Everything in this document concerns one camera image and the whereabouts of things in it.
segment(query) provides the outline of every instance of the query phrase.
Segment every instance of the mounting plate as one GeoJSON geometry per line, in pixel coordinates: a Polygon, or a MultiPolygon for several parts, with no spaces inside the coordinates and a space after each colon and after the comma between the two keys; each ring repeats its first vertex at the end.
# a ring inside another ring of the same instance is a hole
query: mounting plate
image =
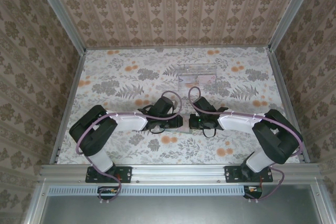
{"type": "MultiPolygon", "coordinates": [[[[114,177],[120,180],[121,183],[130,183],[132,178],[131,166],[117,166],[115,168],[114,177]]],[[[86,176],[86,183],[115,183],[112,178],[101,175],[92,166],[88,167],[86,176]]]]}
{"type": "Polygon", "coordinates": [[[246,181],[242,179],[243,175],[241,173],[242,168],[240,165],[229,165],[224,166],[225,171],[225,179],[227,183],[240,183],[240,182],[250,182],[250,183],[259,183],[260,177],[262,178],[262,182],[273,182],[273,176],[271,169],[269,167],[265,167],[259,173],[259,176],[256,174],[255,179],[251,181],[246,181]]]}

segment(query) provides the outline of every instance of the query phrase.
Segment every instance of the floral table surface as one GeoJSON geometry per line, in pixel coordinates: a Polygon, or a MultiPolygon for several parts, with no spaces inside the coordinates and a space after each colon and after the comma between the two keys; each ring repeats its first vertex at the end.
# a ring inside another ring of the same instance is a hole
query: floral table surface
{"type": "MultiPolygon", "coordinates": [[[[215,108],[283,113],[265,48],[89,50],[58,164],[87,163],[76,154],[69,129],[90,108],[101,104],[110,111],[135,111],[155,103],[163,91],[178,91],[176,67],[186,63],[217,65],[217,89],[202,90],[215,108]]],[[[179,93],[182,113],[194,113],[187,91],[180,89],[179,93]]],[[[156,135],[124,131],[113,133],[105,149],[117,164],[239,164],[258,146],[254,136],[237,131],[217,131],[213,138],[205,138],[202,131],[156,135]]],[[[288,160],[298,162],[297,157],[288,160]]]]}

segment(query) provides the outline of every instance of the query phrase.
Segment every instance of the wall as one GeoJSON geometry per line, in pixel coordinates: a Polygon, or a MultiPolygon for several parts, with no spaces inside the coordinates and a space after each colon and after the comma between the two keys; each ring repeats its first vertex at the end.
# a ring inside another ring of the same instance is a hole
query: wall
{"type": "Polygon", "coordinates": [[[268,44],[290,0],[61,0],[86,47],[268,44]]]}
{"type": "Polygon", "coordinates": [[[304,0],[276,55],[310,158],[336,203],[336,0],[304,0]]]}
{"type": "Polygon", "coordinates": [[[0,223],[29,206],[78,59],[47,0],[0,0],[0,223]]]}

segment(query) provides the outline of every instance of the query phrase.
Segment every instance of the metal bar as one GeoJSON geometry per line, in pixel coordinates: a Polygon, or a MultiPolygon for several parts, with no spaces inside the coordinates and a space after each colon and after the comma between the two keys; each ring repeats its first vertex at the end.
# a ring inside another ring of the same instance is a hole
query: metal bar
{"type": "MultiPolygon", "coordinates": [[[[283,76],[280,70],[280,66],[277,60],[277,57],[275,55],[275,52],[267,51],[269,62],[272,67],[272,71],[274,74],[275,82],[278,86],[280,98],[285,110],[286,117],[288,121],[297,129],[298,132],[300,132],[300,127],[298,124],[298,121],[296,120],[294,109],[292,106],[292,103],[290,102],[289,94],[285,85],[285,81],[283,80],[283,76]]],[[[302,150],[303,158],[306,163],[310,162],[308,152],[306,149],[305,144],[303,143],[303,150],[302,150]]]]}
{"type": "Polygon", "coordinates": [[[75,25],[71,22],[71,19],[65,7],[60,0],[48,0],[48,2],[54,10],[59,21],[61,22],[62,26],[64,27],[65,31],[67,32],[73,45],[77,49],[79,55],[83,56],[85,53],[85,43],[82,41],[81,37],[77,33],[77,29],[75,28],[75,25]]]}
{"type": "Polygon", "coordinates": [[[175,45],[175,46],[136,46],[136,47],[88,47],[87,50],[121,50],[121,49],[169,49],[169,48],[230,48],[230,47],[265,47],[267,48],[267,44],[260,45],[175,45]]]}
{"type": "Polygon", "coordinates": [[[291,0],[284,15],[279,22],[277,29],[269,42],[271,51],[275,51],[280,44],[283,36],[285,35],[290,23],[293,21],[296,13],[298,12],[303,0],[291,0]]]}
{"type": "Polygon", "coordinates": [[[336,223],[336,215],[333,209],[330,196],[323,182],[316,179],[311,185],[314,200],[323,224],[336,223]]]}
{"type": "MultiPolygon", "coordinates": [[[[133,168],[131,183],[138,185],[226,184],[224,166],[227,165],[131,165],[133,168]]],[[[50,185],[116,185],[115,183],[85,183],[88,167],[89,165],[44,165],[40,170],[38,182],[50,185]]],[[[321,179],[317,164],[284,164],[275,167],[285,173],[284,184],[311,184],[316,178],[321,179]]],[[[277,184],[281,174],[273,172],[273,178],[274,182],[270,184],[277,184]]],[[[246,183],[228,184],[245,185],[246,183]]]]}
{"type": "Polygon", "coordinates": [[[24,224],[39,224],[46,204],[49,185],[42,184],[35,188],[33,198],[30,201],[28,213],[24,224]]]}
{"type": "Polygon", "coordinates": [[[84,62],[85,62],[85,55],[80,56],[78,66],[77,66],[77,70],[76,70],[75,77],[74,77],[74,81],[72,82],[72,86],[71,86],[71,89],[70,89],[67,105],[65,106],[62,121],[61,121],[61,124],[59,126],[58,133],[57,133],[55,146],[54,146],[54,149],[52,151],[53,153],[52,153],[51,158],[50,158],[50,162],[49,162],[50,164],[54,164],[56,162],[57,153],[60,151],[60,148],[62,146],[62,142],[63,142],[64,136],[65,136],[65,131],[67,130],[67,125],[68,125],[69,117],[70,117],[70,114],[71,114],[71,108],[72,108],[72,105],[73,105],[74,100],[75,100],[79,79],[80,79],[80,76],[82,74],[84,62]]]}

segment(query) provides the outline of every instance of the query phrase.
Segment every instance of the ventilation slot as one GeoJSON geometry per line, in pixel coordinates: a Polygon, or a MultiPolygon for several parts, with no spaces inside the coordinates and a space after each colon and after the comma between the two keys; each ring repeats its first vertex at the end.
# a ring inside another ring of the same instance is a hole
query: ventilation slot
{"type": "MultiPolygon", "coordinates": [[[[48,196],[97,196],[99,186],[50,186],[48,196]]],[[[120,196],[235,196],[243,186],[133,186],[124,185],[120,196]]]]}

